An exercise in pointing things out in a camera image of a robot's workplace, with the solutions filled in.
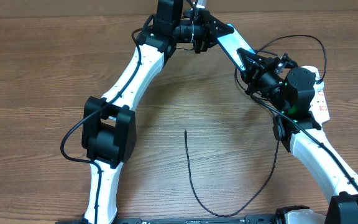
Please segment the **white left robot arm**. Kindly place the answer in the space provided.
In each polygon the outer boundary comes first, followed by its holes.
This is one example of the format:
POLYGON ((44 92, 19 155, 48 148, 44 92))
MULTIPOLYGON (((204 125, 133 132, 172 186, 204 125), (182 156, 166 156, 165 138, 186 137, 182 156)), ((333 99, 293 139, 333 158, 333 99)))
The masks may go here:
POLYGON ((159 1, 157 12, 132 33, 135 51, 117 82, 102 97, 91 96, 85 103, 81 145, 91 167, 91 188, 82 223, 116 219, 119 176, 137 141, 135 111, 177 44, 191 43, 200 53, 235 33, 232 25, 195 2, 187 12, 182 9, 182 1, 159 1))

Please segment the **blue smartphone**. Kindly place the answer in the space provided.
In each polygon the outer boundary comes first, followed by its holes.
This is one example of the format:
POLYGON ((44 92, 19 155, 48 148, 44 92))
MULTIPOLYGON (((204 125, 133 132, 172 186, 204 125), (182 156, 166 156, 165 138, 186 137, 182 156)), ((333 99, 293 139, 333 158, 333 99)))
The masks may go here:
POLYGON ((238 49, 244 49, 252 54, 255 54, 255 51, 252 47, 246 42, 243 36, 238 33, 236 28, 232 24, 227 24, 229 27, 234 29, 234 32, 231 34, 226 34, 224 36, 218 37, 218 44, 224 50, 226 55, 231 59, 233 64, 241 72, 246 71, 246 66, 237 53, 238 49))

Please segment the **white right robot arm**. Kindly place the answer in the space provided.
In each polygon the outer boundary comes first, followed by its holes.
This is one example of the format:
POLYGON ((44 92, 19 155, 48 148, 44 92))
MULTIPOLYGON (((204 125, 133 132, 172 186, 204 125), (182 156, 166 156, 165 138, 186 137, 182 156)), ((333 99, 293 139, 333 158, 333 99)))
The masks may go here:
POLYGON ((274 113, 275 139, 310 172, 329 202, 325 223, 358 222, 358 174, 328 141, 324 82, 316 67, 288 55, 263 57, 236 50, 245 93, 274 113))

